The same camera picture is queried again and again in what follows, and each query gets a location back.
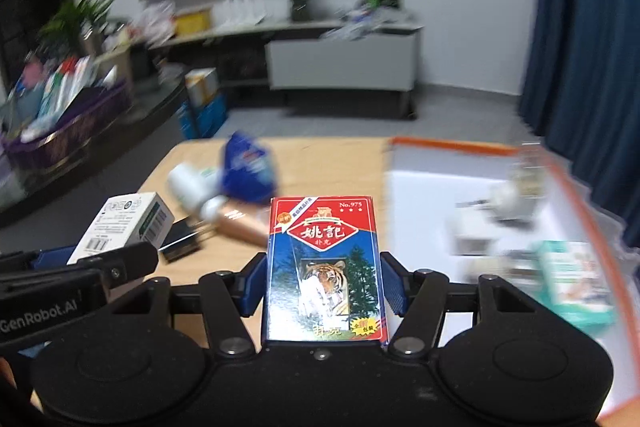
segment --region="white tray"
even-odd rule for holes
[[[486,199],[492,184],[507,178],[513,150],[436,140],[396,139],[386,178],[390,215],[389,247],[406,269],[430,268],[451,282],[462,280],[466,259],[452,255],[447,219],[457,203]],[[546,198],[535,227],[529,231],[505,229],[495,251],[523,250],[535,241],[591,243],[598,254],[616,300],[616,323],[596,336],[614,366],[614,381],[601,415],[640,394],[638,339],[631,304],[606,241],[564,172],[543,152]],[[389,333],[401,319],[387,307]],[[440,344],[472,325],[472,314],[447,314]]]

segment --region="metal bolt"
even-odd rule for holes
[[[316,349],[314,351],[314,358],[316,360],[320,360],[322,362],[322,360],[326,360],[331,356],[331,351],[329,351],[328,349]]]
[[[424,348],[424,342],[416,337],[402,337],[394,342],[396,353],[405,357],[417,357]]]
[[[220,351],[231,357],[244,355],[252,349],[253,345],[247,339],[231,337],[220,342]]]

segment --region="blue bin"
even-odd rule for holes
[[[216,97],[207,103],[204,107],[196,109],[198,114],[198,128],[200,137],[211,138],[222,127],[226,120],[226,101],[222,93],[218,93]],[[191,124],[187,103],[183,103],[178,110],[180,126],[182,127],[182,135],[187,140],[197,138],[196,132]]]

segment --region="yellow starburst label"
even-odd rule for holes
[[[370,335],[371,333],[375,333],[377,329],[377,320],[369,317],[353,319],[351,321],[351,333],[355,335]]]

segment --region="barcode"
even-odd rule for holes
[[[162,208],[159,208],[155,219],[151,222],[149,228],[146,229],[145,237],[143,237],[142,240],[148,241],[149,243],[154,242],[156,237],[158,237],[160,230],[162,230],[162,225],[164,225],[165,219],[166,214],[162,211]]]
[[[94,237],[89,240],[86,245],[87,250],[97,250],[102,251],[107,246],[109,239],[100,239],[98,237]]]

